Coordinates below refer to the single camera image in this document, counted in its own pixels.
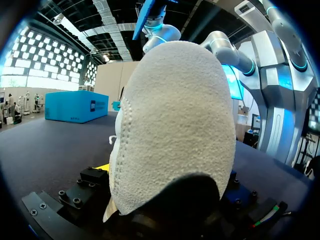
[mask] ceiling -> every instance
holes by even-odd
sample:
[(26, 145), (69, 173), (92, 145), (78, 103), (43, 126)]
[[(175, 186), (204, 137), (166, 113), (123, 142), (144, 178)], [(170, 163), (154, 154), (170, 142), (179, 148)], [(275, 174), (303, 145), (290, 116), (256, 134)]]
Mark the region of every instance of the ceiling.
[[(247, 26), (234, 12), (234, 7), (242, 0), (176, 0), (178, 3), (168, 2), (165, 24), (170, 24), (182, 33), (181, 40), (191, 41), (197, 44), (203, 42), (212, 31), (222, 31), (233, 44), (252, 35), (254, 31)], [(141, 8), (144, 0), (107, 0), (110, 12), (117, 24), (129, 24), (137, 22), (137, 10)], [(250, 0), (261, 12), (266, 12), (259, 0)], [(67, 38), (74, 42), (84, 54), (90, 49), (61, 24), (55, 26), (51, 23), (54, 17), (62, 13), (78, 31), (83, 32), (103, 26), (102, 17), (99, 14), (93, 0), (49, 0), (38, 10), (31, 21), (31, 26), (41, 28), (42, 31), (55, 32), (57, 37)], [(132, 40), (133, 30), (120, 32), (125, 47), (133, 61), (139, 61), (143, 57), (142, 47), (148, 39), (141, 33), (138, 40)], [(97, 50), (97, 54), (91, 55), (93, 61), (104, 64), (103, 55), (108, 55), (110, 60), (122, 61), (123, 52), (119, 51), (108, 32), (95, 34), (86, 38)]]

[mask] screw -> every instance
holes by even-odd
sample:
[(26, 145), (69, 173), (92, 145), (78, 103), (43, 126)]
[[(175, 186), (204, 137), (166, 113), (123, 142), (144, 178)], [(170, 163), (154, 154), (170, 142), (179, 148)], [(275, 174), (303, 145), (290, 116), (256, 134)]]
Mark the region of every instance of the screw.
[(73, 203), (74, 203), (74, 205), (76, 206), (76, 207), (79, 207), (79, 206), (81, 206), (82, 205), (82, 200), (80, 199), (80, 198), (74, 198), (73, 200)]
[(40, 205), (39, 205), (40, 209), (45, 209), (46, 207), (47, 207), (47, 205), (44, 202), (40, 203)]
[(36, 216), (36, 215), (38, 214), (38, 212), (37, 212), (37, 210), (32, 209), (32, 210), (30, 211), (30, 214), (31, 214), (32, 216)]

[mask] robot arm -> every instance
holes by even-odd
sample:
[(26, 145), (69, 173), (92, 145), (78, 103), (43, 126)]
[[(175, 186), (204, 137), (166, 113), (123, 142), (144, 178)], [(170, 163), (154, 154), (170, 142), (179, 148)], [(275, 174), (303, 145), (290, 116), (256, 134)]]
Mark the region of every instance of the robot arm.
[(234, 66), (245, 76), (251, 76), (255, 72), (255, 62), (232, 46), (222, 31), (211, 32), (200, 46), (212, 52), (220, 63)]
[(289, 53), (292, 65), (300, 72), (306, 71), (308, 67), (307, 58), (296, 31), (269, 0), (263, 0), (262, 3), (275, 34), (283, 41)]
[(146, 0), (142, 6), (133, 40), (138, 38), (141, 30), (146, 34), (149, 40), (143, 46), (144, 53), (160, 44), (177, 41), (181, 38), (181, 33), (176, 27), (164, 24), (167, 2), (168, 0)]

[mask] white fabric object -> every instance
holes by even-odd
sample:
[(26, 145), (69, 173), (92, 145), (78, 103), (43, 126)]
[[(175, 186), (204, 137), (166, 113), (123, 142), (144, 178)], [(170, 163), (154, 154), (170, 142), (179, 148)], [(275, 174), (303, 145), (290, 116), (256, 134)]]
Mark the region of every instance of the white fabric object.
[(171, 41), (150, 50), (127, 83), (115, 133), (109, 182), (121, 214), (193, 173), (210, 175), (221, 197), (236, 135), (220, 62), (191, 42)]
[(6, 124), (7, 124), (7, 125), (14, 124), (14, 120), (13, 120), (12, 116), (8, 116), (8, 117), (6, 118)]

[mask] blue crate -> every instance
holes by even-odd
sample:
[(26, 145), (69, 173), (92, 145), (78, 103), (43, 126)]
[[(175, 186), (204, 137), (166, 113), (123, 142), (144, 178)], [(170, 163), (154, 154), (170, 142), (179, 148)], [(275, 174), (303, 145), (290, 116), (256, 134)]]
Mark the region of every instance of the blue crate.
[(109, 96), (91, 91), (59, 91), (45, 95), (44, 117), (72, 123), (85, 123), (108, 115)]

